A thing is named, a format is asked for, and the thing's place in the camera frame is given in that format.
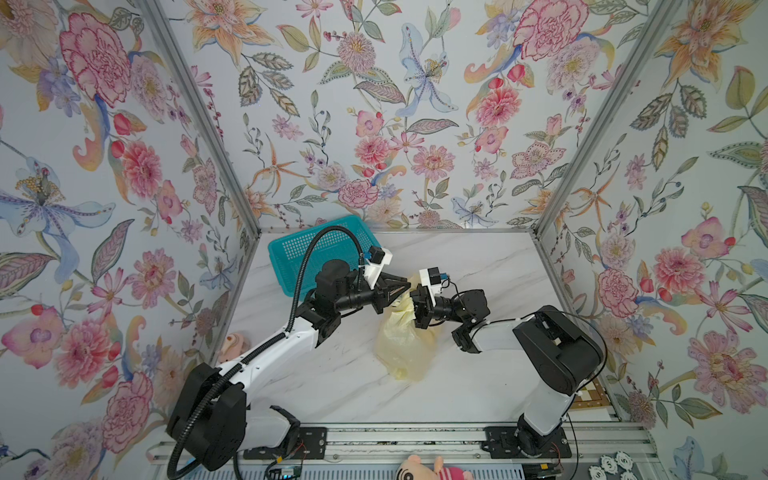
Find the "wooden chessboard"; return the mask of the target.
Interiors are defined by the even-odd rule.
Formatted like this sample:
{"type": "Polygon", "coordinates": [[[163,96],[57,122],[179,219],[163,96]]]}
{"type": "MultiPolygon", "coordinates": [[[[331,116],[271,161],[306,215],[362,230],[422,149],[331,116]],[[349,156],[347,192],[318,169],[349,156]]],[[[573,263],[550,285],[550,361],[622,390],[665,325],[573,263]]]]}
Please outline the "wooden chessboard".
{"type": "Polygon", "coordinates": [[[572,409],[607,408],[611,400],[599,379],[592,380],[575,394],[572,409]]]}

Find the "pink plush toy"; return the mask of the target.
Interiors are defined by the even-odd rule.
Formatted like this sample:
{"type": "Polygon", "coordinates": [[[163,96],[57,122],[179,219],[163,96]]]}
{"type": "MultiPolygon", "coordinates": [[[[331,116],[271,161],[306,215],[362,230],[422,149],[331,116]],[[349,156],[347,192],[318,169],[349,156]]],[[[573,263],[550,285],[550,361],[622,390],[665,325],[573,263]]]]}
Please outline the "pink plush toy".
{"type": "Polygon", "coordinates": [[[399,466],[396,480],[474,480],[474,475],[459,467],[446,465],[438,456],[433,465],[426,465],[417,455],[410,455],[399,466]]]}

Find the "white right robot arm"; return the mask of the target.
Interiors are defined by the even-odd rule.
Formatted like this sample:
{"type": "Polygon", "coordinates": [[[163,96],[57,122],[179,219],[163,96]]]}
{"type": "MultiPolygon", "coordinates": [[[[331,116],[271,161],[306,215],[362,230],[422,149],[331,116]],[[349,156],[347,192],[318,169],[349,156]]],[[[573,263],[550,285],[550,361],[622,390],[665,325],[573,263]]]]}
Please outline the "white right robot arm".
{"type": "Polygon", "coordinates": [[[559,445],[563,419],[576,394],[600,374],[607,361],[602,335],[582,330],[567,313],[552,305],[523,318],[490,321],[483,290],[472,289],[452,297],[439,292],[439,288],[419,285],[410,293],[416,327],[427,329],[454,322],[457,328],[451,336],[460,351],[521,351],[539,375],[514,431],[502,439],[510,440],[519,454],[529,458],[559,445]]]}

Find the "teal plastic basket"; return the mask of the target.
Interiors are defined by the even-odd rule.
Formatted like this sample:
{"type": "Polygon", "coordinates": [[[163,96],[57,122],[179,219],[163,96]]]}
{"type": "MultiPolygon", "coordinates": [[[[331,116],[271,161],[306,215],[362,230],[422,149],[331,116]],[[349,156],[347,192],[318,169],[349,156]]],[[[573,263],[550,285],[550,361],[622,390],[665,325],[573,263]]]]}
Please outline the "teal plastic basket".
{"type": "MultiPolygon", "coordinates": [[[[321,224],[307,230],[283,236],[268,244],[269,258],[278,284],[283,293],[293,297],[299,269],[314,237],[326,226],[341,226],[349,230],[358,240],[362,250],[367,252],[371,246],[380,247],[369,227],[357,216],[346,216],[321,224]]],[[[358,253],[354,242],[344,233],[333,231],[325,234],[310,254],[309,262],[302,281],[300,296],[303,297],[316,286],[315,276],[329,260],[346,261],[351,268],[357,266],[358,253]]]]}

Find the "metal base rail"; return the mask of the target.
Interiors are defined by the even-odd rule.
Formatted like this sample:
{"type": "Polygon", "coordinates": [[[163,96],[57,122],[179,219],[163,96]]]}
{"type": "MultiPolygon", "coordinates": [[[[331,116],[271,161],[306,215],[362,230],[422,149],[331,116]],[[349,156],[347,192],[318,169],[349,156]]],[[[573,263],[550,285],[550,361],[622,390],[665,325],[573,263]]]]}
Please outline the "metal base rail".
{"type": "Polygon", "coordinates": [[[567,420],[565,436],[540,458],[492,455],[482,423],[313,424],[301,449],[274,464],[264,453],[240,458],[244,479],[261,479],[267,469],[299,465],[300,479],[392,479],[410,455],[449,466],[477,479],[586,479],[605,457],[623,452],[639,479],[666,473],[649,433],[637,423],[567,420]]]}

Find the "pink toy figure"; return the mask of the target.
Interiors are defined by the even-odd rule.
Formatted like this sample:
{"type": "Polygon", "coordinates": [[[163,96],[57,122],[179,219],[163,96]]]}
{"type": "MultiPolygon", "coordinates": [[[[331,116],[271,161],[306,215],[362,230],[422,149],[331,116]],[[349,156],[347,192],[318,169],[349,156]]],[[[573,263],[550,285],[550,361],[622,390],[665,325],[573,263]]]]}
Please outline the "pink toy figure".
{"type": "Polygon", "coordinates": [[[218,363],[226,363],[234,360],[250,348],[250,342],[246,336],[241,332],[229,333],[220,350],[217,357],[218,363]]]}

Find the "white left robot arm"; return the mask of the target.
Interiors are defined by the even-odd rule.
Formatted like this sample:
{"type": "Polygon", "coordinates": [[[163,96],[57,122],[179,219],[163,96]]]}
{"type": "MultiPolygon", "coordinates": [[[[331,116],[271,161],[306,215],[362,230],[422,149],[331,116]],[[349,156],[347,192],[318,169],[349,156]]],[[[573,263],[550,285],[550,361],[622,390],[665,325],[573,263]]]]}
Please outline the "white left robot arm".
{"type": "Polygon", "coordinates": [[[367,264],[351,269],[326,262],[315,287],[269,339],[218,366],[198,365],[189,374],[167,425],[175,441],[166,475],[180,479],[202,466],[215,471],[239,453],[265,450],[285,457],[300,443],[300,422],[277,405],[256,408],[260,390],[279,373],[327,340],[344,316],[367,306],[382,313],[410,282],[367,264]]]}

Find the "green circuit board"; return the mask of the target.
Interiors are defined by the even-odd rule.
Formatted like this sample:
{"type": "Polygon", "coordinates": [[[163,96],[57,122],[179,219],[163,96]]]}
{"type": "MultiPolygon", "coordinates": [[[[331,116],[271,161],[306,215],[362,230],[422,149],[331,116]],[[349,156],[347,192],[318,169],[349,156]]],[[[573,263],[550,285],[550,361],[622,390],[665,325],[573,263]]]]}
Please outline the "green circuit board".
{"type": "Polygon", "coordinates": [[[299,480],[302,474],[302,467],[299,465],[288,465],[275,468],[269,474],[271,480],[299,480]]]}

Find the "yellow plastic bag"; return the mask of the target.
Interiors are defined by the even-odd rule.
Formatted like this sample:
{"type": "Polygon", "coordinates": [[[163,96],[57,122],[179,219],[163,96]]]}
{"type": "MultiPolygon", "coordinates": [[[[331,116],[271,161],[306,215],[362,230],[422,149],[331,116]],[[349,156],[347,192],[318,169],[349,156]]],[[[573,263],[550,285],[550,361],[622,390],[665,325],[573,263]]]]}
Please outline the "yellow plastic bag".
{"type": "Polygon", "coordinates": [[[411,287],[384,309],[374,342],[374,355],[398,381],[418,382],[425,378],[438,348],[441,326],[419,329],[410,297],[420,283],[418,274],[408,278],[411,287]]]}

